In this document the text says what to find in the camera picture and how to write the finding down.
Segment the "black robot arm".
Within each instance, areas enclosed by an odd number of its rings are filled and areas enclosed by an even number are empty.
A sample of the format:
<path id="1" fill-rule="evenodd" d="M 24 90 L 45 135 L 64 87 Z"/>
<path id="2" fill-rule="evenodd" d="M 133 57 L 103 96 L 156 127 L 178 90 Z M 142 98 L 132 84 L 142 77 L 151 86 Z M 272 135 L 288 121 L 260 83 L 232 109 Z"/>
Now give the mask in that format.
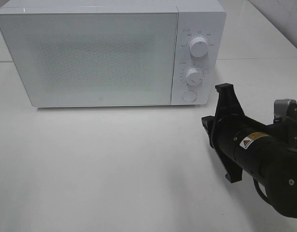
<path id="1" fill-rule="evenodd" d="M 278 213 L 297 218 L 297 102 L 274 102 L 270 125 L 245 115 L 232 84 L 217 85 L 215 114 L 201 122 L 210 146 L 226 170 L 226 179 L 247 172 L 258 195 Z"/>

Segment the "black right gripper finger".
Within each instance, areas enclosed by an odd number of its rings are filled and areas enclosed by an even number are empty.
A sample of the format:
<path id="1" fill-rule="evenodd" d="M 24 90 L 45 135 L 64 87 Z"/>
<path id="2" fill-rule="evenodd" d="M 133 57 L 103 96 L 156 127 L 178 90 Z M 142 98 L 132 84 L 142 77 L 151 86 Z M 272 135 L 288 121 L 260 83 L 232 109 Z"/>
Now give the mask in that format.
<path id="1" fill-rule="evenodd" d="M 215 89 L 218 92 L 215 116 L 244 115 L 244 111 L 235 94 L 233 84 L 219 84 L 215 86 Z"/>

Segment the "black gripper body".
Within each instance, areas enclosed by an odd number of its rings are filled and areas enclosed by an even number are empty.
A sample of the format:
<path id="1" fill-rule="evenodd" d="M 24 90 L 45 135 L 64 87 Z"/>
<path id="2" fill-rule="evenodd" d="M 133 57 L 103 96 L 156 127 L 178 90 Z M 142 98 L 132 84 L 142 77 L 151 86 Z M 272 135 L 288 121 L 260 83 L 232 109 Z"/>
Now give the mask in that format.
<path id="1" fill-rule="evenodd" d="M 257 182 L 293 182 L 293 148 L 277 135 L 273 124 L 264 125 L 246 115 L 214 116 L 210 143 L 235 183 L 246 171 Z"/>

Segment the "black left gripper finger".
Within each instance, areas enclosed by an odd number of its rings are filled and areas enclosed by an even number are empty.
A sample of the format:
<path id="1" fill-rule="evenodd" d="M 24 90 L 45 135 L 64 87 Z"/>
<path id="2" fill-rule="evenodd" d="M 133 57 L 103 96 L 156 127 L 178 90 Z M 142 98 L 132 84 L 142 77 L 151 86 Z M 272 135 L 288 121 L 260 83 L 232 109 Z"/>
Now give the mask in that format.
<path id="1" fill-rule="evenodd" d="M 202 125 L 208 135 L 210 135 L 212 132 L 214 121 L 214 116 L 205 116 L 201 118 Z"/>

